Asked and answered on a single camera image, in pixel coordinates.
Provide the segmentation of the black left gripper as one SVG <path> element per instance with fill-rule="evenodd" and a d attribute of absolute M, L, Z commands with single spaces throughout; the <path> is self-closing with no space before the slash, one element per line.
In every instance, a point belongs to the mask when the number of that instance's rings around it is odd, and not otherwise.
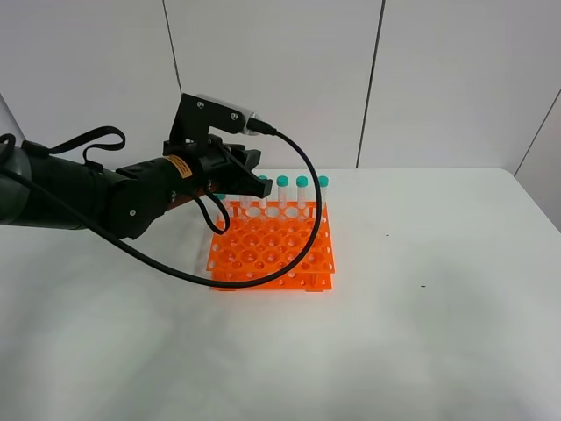
<path fill-rule="evenodd" d="M 224 144 L 221 138 L 210 134 L 202 153 L 197 151 L 195 142 L 173 144 L 169 140 L 164 142 L 163 153 L 180 158 L 188 166 L 194 189 L 207 188 L 213 193 L 238 196 L 271 194 L 271 181 L 253 173 L 261 151 Z"/>

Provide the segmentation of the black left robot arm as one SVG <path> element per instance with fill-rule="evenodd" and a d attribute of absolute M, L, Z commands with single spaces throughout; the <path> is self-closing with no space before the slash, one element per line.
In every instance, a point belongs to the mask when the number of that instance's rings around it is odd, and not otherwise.
<path fill-rule="evenodd" d="M 204 154 L 193 142 L 165 142 L 163 156 L 109 170 L 56 157 L 32 142 L 1 138 L 1 170 L 59 198 L 119 239 L 136 239 L 166 212 L 209 194 L 267 197 L 273 184 L 256 176 L 261 153 L 212 135 Z"/>

